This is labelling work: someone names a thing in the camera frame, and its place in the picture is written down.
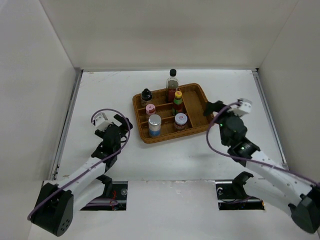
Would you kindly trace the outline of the white-lid brown spice jar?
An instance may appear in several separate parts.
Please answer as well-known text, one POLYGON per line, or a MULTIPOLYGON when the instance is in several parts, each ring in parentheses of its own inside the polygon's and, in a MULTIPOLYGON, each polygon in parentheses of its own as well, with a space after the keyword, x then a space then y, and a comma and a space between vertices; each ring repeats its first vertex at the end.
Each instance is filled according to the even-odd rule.
POLYGON ((185 129, 188 122, 188 117, 184 113, 177 113, 174 117, 174 126, 177 130, 185 129))

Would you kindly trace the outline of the silver-lid blue-label jar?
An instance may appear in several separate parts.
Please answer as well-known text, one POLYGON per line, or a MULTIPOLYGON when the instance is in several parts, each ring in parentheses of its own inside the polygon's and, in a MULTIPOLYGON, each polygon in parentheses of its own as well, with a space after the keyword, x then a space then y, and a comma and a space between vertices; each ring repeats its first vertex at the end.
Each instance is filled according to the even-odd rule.
POLYGON ((161 133, 162 119, 158 114, 153 114, 148 119, 148 132, 150 137, 157 137, 161 133))

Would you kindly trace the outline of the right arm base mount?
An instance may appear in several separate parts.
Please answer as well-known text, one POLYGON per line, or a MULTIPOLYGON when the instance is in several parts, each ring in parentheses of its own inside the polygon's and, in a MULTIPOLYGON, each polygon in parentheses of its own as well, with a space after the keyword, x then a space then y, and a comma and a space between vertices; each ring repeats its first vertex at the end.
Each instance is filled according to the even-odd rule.
POLYGON ((253 177, 251 173, 241 172, 232 180, 215 182, 218 209, 220 211, 265 210, 263 200, 246 194, 243 186, 253 177))

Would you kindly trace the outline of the tall clear black-cap bottle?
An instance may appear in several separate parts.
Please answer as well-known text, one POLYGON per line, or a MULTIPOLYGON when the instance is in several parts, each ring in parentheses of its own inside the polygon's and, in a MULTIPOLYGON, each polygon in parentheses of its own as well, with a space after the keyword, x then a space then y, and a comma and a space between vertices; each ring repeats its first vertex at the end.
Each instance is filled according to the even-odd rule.
POLYGON ((169 71, 169 78, 166 81, 166 100, 168 103, 172 103, 175 99, 175 93, 179 87, 179 81, 176 78, 177 70, 171 69, 169 71))

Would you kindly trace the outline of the black-cap spice bottle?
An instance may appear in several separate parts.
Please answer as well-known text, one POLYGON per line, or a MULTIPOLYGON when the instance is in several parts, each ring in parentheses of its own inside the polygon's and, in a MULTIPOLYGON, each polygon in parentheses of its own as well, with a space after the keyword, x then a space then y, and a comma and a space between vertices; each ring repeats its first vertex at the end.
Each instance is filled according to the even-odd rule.
POLYGON ((145 88, 140 95, 141 106, 146 107, 148 104, 151 103, 152 98, 153 98, 152 92, 148 88, 145 88))

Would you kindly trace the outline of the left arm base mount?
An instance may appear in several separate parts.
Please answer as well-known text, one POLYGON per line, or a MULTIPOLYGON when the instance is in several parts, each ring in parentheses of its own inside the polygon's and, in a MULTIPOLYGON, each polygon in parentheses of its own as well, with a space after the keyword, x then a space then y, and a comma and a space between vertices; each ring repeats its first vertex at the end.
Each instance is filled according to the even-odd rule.
POLYGON ((102 195, 94 198, 81 211, 126 211, 128 197, 128 182, 113 181, 102 195))

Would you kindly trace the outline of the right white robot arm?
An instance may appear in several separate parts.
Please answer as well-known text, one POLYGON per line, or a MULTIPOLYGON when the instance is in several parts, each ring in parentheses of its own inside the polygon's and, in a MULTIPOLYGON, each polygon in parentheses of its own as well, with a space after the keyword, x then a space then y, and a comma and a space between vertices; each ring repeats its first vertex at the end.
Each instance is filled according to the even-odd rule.
POLYGON ((244 98, 230 104, 208 101, 203 115, 216 114, 209 126, 219 126, 221 144, 228 150, 223 153, 211 144, 208 147, 246 168, 232 181, 236 197, 264 200, 285 212, 300 229, 314 234, 320 227, 320 184, 282 167, 246 137, 242 117, 251 110, 251 101, 244 98))

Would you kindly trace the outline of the yellow-cap red sauce bottle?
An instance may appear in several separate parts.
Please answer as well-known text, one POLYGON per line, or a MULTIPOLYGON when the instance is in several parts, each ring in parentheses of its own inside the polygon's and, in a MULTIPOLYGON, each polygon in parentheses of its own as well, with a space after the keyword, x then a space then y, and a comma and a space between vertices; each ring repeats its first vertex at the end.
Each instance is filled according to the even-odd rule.
POLYGON ((176 91, 174 94, 174 100, 172 105, 172 114, 175 116, 178 113, 183 112, 183 99, 182 99, 182 92, 176 91))

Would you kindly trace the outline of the pink-cap spice bottle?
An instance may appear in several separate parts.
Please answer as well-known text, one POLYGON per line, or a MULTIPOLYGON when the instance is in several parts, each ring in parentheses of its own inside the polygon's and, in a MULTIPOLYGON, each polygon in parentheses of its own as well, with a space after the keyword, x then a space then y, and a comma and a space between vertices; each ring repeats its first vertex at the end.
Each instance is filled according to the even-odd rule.
POLYGON ((156 113, 156 106, 154 104, 150 103, 145 106, 146 121, 148 121, 150 116, 154 115, 155 113, 156 113))

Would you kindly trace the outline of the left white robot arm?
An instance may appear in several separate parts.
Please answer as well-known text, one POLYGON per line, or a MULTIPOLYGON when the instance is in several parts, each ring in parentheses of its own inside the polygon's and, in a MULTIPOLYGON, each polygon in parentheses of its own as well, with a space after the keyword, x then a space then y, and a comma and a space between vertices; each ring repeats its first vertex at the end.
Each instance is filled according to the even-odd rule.
POLYGON ((116 163, 133 128, 119 111, 115 112, 114 119, 120 125, 109 121, 103 111, 91 117, 94 133, 101 138, 101 143, 74 173, 57 183, 42 186, 28 221, 60 237, 71 226, 76 211, 91 205, 97 197, 105 200, 112 195, 112 179, 105 174, 116 163))

